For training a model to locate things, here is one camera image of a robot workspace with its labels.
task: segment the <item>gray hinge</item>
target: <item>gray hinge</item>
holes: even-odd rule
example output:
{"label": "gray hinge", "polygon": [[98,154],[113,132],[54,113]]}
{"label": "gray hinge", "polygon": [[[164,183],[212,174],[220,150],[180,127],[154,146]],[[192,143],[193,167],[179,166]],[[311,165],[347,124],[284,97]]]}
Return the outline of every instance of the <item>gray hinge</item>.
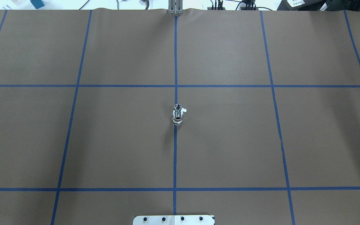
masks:
{"label": "gray hinge", "polygon": [[169,0],[169,9],[167,12],[175,16],[183,14],[183,0]]}

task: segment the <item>blue object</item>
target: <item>blue object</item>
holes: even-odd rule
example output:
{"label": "blue object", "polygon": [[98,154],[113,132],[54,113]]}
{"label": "blue object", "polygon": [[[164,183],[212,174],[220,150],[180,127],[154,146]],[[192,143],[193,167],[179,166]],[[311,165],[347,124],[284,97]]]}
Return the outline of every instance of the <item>blue object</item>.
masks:
{"label": "blue object", "polygon": [[41,7],[44,7],[43,0],[30,0],[31,4],[33,4],[34,8],[39,9]]}

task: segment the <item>metal valve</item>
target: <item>metal valve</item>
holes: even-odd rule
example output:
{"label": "metal valve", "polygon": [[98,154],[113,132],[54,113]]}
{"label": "metal valve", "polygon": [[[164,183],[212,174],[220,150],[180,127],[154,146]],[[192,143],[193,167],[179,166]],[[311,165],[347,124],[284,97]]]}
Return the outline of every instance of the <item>metal valve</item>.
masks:
{"label": "metal valve", "polygon": [[184,114],[187,113],[187,109],[183,108],[181,104],[174,105],[172,120],[174,125],[178,126],[183,122]]}

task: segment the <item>white bracket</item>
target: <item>white bracket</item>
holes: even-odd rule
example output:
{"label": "white bracket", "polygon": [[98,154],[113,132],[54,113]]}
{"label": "white bracket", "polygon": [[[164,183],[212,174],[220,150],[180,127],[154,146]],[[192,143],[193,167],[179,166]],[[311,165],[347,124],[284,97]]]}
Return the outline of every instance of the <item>white bracket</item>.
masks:
{"label": "white bracket", "polygon": [[169,9],[167,12],[174,16],[183,14],[183,0],[169,0]]}
{"label": "white bracket", "polygon": [[213,215],[137,216],[133,225],[215,225]]}

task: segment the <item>horizontal blue line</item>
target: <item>horizontal blue line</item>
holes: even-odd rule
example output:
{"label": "horizontal blue line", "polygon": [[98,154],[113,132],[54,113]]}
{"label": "horizontal blue line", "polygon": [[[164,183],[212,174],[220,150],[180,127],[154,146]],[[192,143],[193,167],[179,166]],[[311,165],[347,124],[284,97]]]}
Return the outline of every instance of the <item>horizontal blue line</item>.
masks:
{"label": "horizontal blue line", "polygon": [[291,187],[292,191],[360,190],[360,187]]}
{"label": "horizontal blue line", "polygon": [[[86,191],[173,191],[174,188],[61,188],[66,192]],[[291,191],[360,190],[360,187],[290,187]],[[0,191],[57,191],[57,188],[4,188]],[[287,191],[286,187],[180,187],[176,191]]]}
{"label": "horizontal blue line", "polygon": [[177,191],[287,191],[286,187],[180,187]]}
{"label": "horizontal blue line", "polygon": [[173,188],[61,188],[60,191],[173,191]]}
{"label": "horizontal blue line", "polygon": [[[76,87],[76,84],[0,84],[0,87]],[[128,88],[174,88],[175,85],[148,85],[148,84],[79,84],[79,87],[128,87]],[[178,85],[179,88],[270,88],[270,85]],[[360,85],[287,85],[276,84],[275,88],[360,88]]]}
{"label": "horizontal blue line", "polygon": [[57,188],[9,188],[0,187],[0,191],[56,191]]}

